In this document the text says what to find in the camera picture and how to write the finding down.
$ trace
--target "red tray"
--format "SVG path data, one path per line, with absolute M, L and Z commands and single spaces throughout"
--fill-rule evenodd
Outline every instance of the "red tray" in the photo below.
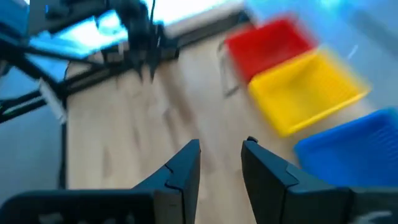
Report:
M 317 45 L 295 20 L 294 16 L 279 17 L 226 39 L 229 53 L 246 83 L 258 73 Z

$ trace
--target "yellow bin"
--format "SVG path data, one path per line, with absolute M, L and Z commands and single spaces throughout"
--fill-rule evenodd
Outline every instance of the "yellow bin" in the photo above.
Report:
M 281 136 L 288 136 L 366 96 L 370 88 L 326 49 L 256 75 L 249 92 Z

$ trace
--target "table surface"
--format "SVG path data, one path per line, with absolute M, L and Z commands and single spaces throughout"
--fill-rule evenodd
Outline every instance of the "table surface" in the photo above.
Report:
M 325 26 L 331 20 L 323 21 L 319 16 L 326 14 L 308 16 L 301 9 L 297 10 L 300 20 L 311 24 L 321 40 L 333 40 L 337 35 L 330 26 L 347 31 L 345 35 L 354 35 L 346 24 Z M 263 21 L 274 12 L 254 14 Z M 129 189 L 167 162 L 189 140 L 198 138 L 202 154 L 196 223 L 255 223 L 241 171 L 244 139 L 254 136 L 263 147 L 298 165 L 292 148 L 299 140 L 374 110 L 367 100 L 361 100 L 289 138 L 280 138 L 244 88 L 229 98 L 223 97 L 217 47 L 225 35 L 184 49 L 178 61 L 157 70 L 153 84 L 148 72 L 141 83 L 129 71 L 70 96 L 68 187 Z M 348 38 L 345 45 L 336 42 L 332 47 L 340 55 L 349 55 L 361 43 L 367 42 L 351 42 Z M 80 70 L 84 68 L 72 64 L 68 76 Z M 233 86 L 238 82 L 234 70 L 227 73 L 228 83 Z

